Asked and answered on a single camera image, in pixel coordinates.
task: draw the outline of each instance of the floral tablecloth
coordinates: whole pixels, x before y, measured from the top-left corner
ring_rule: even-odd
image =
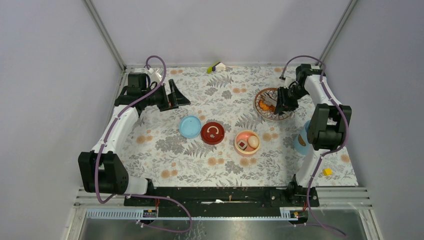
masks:
[[[281,67],[227,67],[211,74],[206,70],[167,70],[165,82],[174,79],[191,105],[164,112],[149,106],[142,112],[123,146],[121,160],[128,173],[152,179],[156,187],[286,186],[303,162],[293,140],[312,117],[315,107],[311,98],[303,97],[291,118],[265,120],[254,109],[254,97],[262,89],[283,85]],[[295,67],[288,67],[286,74],[295,78]],[[208,145],[200,136],[183,137],[178,127],[188,115],[197,116],[202,125],[220,123],[225,129],[224,140]],[[256,132],[261,140],[260,149],[251,157],[234,150],[234,138],[246,129]],[[358,185],[345,148],[326,156],[323,164],[332,174],[323,176],[321,172],[319,186]]]

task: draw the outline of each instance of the blue cup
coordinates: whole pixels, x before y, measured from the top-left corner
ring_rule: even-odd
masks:
[[[300,154],[306,156],[306,154],[308,154],[308,149],[309,149],[309,143],[308,143],[308,138],[307,138],[307,130],[309,128],[309,123],[311,121],[307,121],[302,129],[300,130],[300,133],[294,138],[294,149],[296,149],[297,152],[299,152]]]

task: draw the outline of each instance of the decorative plate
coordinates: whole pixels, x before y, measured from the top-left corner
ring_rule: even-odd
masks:
[[[271,88],[265,88],[258,92],[256,96],[254,97],[254,109],[265,119],[271,120],[271,121],[281,121],[284,119],[288,119],[290,116],[292,116],[294,113],[286,113],[284,112],[282,115],[274,114],[271,110],[264,110],[259,106],[259,101],[261,100],[261,95],[268,94],[273,100],[277,101],[277,88],[271,87]]]

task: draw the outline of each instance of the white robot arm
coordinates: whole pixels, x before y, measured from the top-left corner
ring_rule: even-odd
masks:
[[[290,84],[289,88],[278,88],[275,114],[294,111],[299,106],[298,100],[305,95],[310,95],[315,105],[315,111],[306,130],[307,141],[311,146],[301,168],[293,176],[285,193],[285,198],[294,205],[305,202],[309,181],[317,168],[321,155],[337,149],[343,143],[347,126],[334,104],[337,104],[342,110],[347,124],[351,119],[352,109],[350,106],[341,105],[340,101],[334,97],[327,85],[325,75],[320,81],[321,73],[321,69],[312,69],[310,64],[301,64],[296,68],[296,84]],[[311,196],[316,194],[315,185],[316,181],[312,179]]]
[[[148,179],[130,176],[122,164],[120,156],[122,156],[123,144],[147,106],[156,105],[162,112],[190,104],[190,101],[181,94],[174,80],[171,79],[169,80],[170,94],[166,93],[165,85],[162,85],[145,99],[128,107],[134,101],[150,93],[155,84],[156,86],[158,84],[155,78],[153,77],[153,82],[151,82],[149,75],[145,73],[128,75],[128,85],[122,89],[115,100],[113,116],[101,139],[90,152],[81,152],[78,157],[79,171],[86,192],[94,193],[96,191],[96,159],[100,152],[99,165],[101,167],[97,170],[100,193],[144,195],[147,192]]]

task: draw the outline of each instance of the red lid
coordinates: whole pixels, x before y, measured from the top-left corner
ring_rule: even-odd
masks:
[[[224,135],[224,127],[214,121],[206,123],[200,131],[200,136],[203,142],[210,145],[216,145],[222,142]]]

